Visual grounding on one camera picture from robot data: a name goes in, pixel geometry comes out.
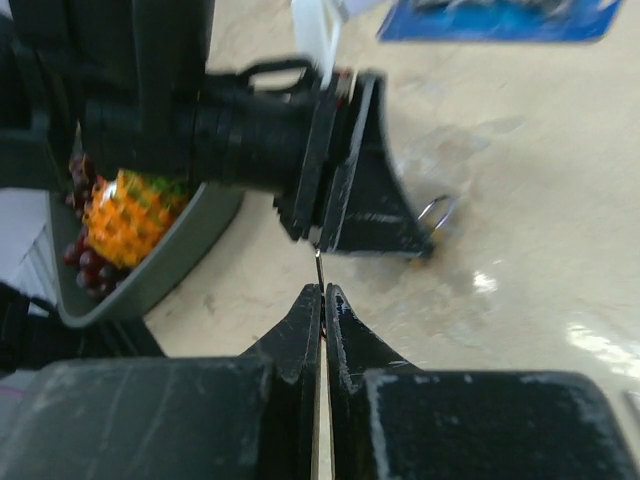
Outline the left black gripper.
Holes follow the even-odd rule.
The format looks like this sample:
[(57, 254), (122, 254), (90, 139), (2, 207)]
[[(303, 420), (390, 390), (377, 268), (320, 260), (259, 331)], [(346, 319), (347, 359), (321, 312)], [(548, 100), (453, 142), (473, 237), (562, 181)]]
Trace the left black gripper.
[(142, 133), (133, 105), (94, 98), (82, 139), (102, 173), (127, 169), (270, 193), (290, 238), (305, 239), (340, 108), (339, 79), (303, 58), (208, 75), (199, 96), (175, 102), (167, 131), (155, 134)]

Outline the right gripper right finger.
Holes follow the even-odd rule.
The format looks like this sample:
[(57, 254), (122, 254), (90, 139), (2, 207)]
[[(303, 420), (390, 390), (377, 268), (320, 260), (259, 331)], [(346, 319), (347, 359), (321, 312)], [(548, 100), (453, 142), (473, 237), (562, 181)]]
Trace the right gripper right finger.
[(325, 292), (337, 479), (635, 479), (609, 401), (568, 371), (425, 370)]

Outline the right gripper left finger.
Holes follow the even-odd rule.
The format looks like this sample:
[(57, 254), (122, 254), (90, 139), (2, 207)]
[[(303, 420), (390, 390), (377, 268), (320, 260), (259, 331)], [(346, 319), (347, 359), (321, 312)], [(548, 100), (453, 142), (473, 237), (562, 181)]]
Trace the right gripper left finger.
[(57, 362), (1, 443), (5, 479), (314, 479), (321, 293), (231, 357)]

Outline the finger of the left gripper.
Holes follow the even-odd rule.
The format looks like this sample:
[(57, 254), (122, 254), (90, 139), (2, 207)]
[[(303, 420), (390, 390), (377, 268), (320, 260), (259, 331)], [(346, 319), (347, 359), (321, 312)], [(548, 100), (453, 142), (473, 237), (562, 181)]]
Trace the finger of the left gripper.
[(418, 214), (396, 174), (384, 118), (386, 78), (377, 72), (356, 76), (353, 96), (330, 160), (319, 234), (324, 253), (428, 258), (431, 231)]

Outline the brass padlock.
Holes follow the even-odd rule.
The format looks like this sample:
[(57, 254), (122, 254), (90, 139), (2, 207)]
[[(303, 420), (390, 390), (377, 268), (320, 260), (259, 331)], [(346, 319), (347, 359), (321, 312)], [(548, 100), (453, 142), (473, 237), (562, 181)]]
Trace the brass padlock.
[(415, 258), (409, 261), (413, 268), (426, 266), (440, 250), (440, 246), (450, 236), (451, 221), (455, 216), (458, 198), (453, 194), (440, 194), (419, 209), (418, 222), (423, 224), (430, 233), (433, 250), (427, 257)]

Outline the single key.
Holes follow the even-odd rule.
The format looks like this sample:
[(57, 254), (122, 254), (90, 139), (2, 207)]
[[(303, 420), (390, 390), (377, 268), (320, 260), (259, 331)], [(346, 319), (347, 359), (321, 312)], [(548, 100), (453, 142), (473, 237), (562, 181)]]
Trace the single key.
[(315, 265), (318, 279), (318, 286), (321, 294), (321, 314), (320, 314), (320, 333), (321, 337), (326, 340), (327, 327), (326, 327), (326, 292), (325, 281), (323, 272), (322, 252), (319, 249), (315, 250)]

